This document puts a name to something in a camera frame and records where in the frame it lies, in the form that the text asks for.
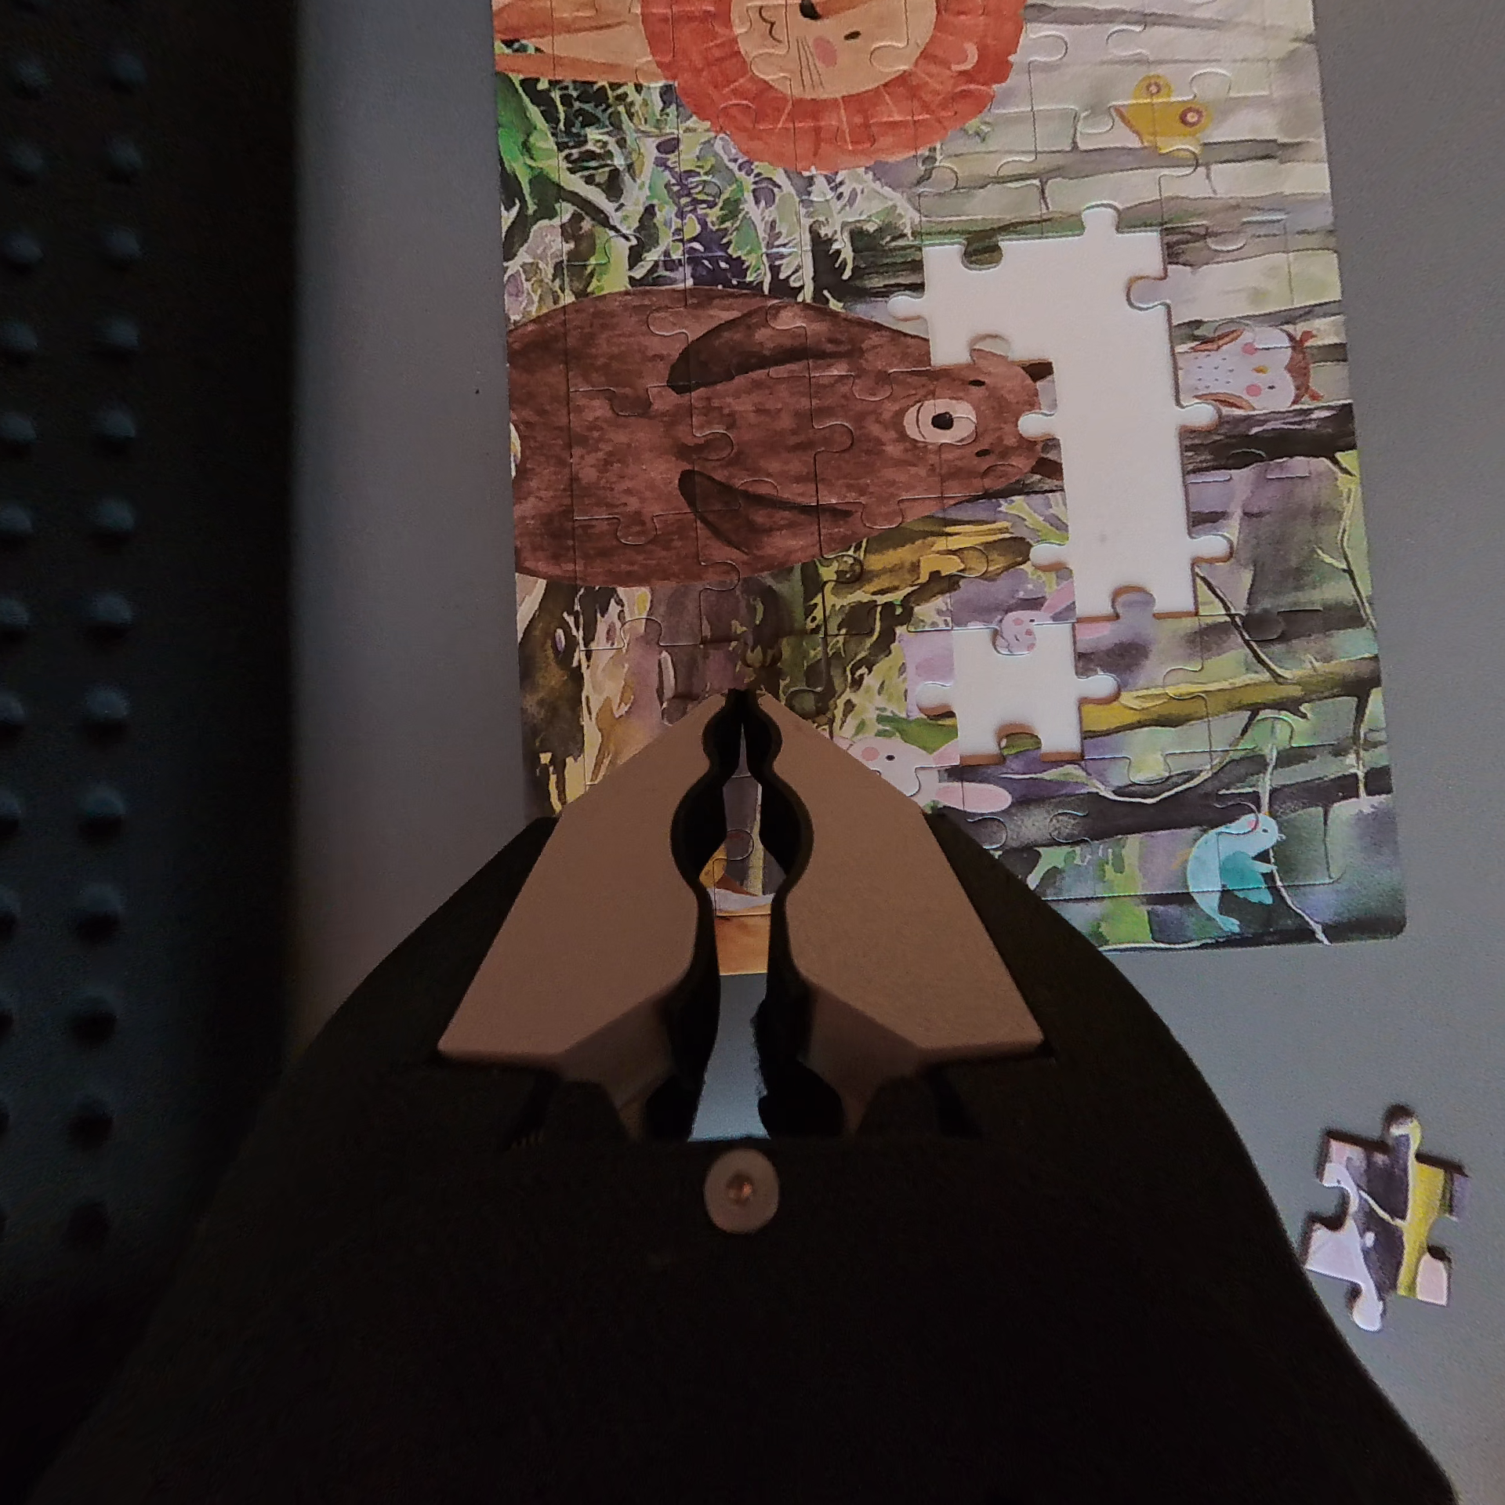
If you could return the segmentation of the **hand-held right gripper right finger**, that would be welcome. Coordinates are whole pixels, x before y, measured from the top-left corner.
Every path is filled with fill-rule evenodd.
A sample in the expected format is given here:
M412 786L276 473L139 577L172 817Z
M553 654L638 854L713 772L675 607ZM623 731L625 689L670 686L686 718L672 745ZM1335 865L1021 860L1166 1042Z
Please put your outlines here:
M835 1136L888 1080L1042 1044L915 802L759 693L747 763L783 872L756 1014L768 1132Z

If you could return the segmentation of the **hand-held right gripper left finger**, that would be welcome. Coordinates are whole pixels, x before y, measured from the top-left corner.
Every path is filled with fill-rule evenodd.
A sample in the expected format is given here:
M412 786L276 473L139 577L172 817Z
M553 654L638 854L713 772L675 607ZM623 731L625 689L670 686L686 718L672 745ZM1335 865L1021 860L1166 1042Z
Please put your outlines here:
M688 1134L720 1017L702 869L741 709L736 691L702 702L562 811L442 1055L595 1082L632 1132Z

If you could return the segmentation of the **animal jigsaw puzzle board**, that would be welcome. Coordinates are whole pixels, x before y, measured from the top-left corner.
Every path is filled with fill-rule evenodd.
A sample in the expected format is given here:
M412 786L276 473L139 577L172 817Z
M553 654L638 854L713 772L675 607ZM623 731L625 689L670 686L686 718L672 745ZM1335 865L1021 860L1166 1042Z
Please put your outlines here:
M1102 947L1404 926L1309 3L492 3L523 722L777 695Z

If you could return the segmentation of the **purple yellow jigsaw piece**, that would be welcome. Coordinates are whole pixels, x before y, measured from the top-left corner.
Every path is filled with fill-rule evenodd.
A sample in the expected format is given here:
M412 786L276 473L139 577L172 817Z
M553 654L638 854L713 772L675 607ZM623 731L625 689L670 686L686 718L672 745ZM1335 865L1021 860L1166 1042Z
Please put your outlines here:
M1386 1304L1397 1297L1444 1306L1451 1263L1433 1248L1438 1218L1458 1218L1465 1204L1462 1166L1422 1153L1422 1127L1406 1105L1385 1116L1381 1141L1327 1134L1318 1179L1345 1196L1333 1220L1309 1216L1302 1265L1347 1284L1351 1320L1381 1329Z

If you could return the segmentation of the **grey desk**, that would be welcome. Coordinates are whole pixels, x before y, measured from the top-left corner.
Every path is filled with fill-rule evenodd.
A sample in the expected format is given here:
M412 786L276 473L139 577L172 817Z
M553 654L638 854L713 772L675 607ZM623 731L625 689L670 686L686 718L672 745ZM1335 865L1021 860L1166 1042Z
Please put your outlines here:
M1501 3L1318 3L1406 926L1116 960L1288 1223L1327 1127L1469 1173L1447 1308L1315 1290L1501 1501ZM294 1037L514 835L501 234L482 3L299 5Z

